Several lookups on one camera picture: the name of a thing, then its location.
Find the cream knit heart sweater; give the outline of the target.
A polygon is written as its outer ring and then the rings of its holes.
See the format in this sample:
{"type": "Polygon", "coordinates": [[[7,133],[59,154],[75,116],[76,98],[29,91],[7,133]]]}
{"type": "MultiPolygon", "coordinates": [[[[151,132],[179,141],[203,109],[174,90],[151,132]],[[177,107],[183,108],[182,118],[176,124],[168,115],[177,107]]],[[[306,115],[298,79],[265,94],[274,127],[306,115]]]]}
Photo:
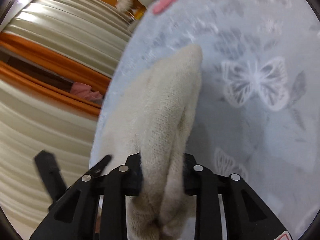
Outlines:
{"type": "Polygon", "coordinates": [[[104,174],[139,153],[143,174],[138,196],[127,197],[131,239],[178,239],[195,214],[184,192],[184,152],[201,88],[202,49],[181,48],[142,72],[125,89],[105,126],[97,130],[89,164],[112,155],[104,174]]]}

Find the pink clothes in closet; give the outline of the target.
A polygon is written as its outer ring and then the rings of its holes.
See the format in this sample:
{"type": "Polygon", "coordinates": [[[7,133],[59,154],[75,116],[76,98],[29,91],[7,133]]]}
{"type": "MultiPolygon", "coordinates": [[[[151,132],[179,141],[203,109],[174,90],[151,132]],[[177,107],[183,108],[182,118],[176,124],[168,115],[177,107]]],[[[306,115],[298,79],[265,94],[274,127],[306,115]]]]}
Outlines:
{"type": "Polygon", "coordinates": [[[92,87],[84,83],[73,83],[70,93],[90,102],[102,103],[104,96],[98,91],[93,91],[92,87]]]}

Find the butterfly print bed cover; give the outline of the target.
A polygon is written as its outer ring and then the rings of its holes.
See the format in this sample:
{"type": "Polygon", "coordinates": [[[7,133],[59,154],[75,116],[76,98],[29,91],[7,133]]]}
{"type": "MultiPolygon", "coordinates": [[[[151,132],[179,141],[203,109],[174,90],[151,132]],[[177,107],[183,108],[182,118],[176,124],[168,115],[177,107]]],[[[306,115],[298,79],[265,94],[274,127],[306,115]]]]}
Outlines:
{"type": "Polygon", "coordinates": [[[161,14],[148,10],[114,72],[97,130],[136,77],[190,44],[203,57],[184,155],[215,174],[237,173],[300,239],[319,212],[314,10],[307,0],[177,0],[161,14]]]}

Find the cream pleated curtain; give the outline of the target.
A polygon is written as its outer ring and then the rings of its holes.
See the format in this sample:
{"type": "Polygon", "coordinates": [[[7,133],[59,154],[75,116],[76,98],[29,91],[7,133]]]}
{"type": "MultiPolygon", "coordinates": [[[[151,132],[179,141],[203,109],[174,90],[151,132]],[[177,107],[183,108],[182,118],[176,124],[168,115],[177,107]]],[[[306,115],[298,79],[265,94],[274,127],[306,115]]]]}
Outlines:
{"type": "Polygon", "coordinates": [[[34,157],[55,154],[68,184],[89,163],[103,96],[131,37],[116,0],[1,0],[1,208],[23,238],[50,199],[34,157]]]}

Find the pink folded cloth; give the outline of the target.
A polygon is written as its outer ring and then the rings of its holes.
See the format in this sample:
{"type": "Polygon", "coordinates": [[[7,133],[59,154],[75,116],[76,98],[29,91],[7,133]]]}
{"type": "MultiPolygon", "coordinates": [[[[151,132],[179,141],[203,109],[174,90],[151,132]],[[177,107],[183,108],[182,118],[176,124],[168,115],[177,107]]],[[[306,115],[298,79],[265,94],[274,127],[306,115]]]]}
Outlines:
{"type": "Polygon", "coordinates": [[[159,0],[153,7],[152,7],[152,13],[154,15],[161,14],[165,10],[168,9],[173,3],[175,3],[177,0],[159,0]]]}

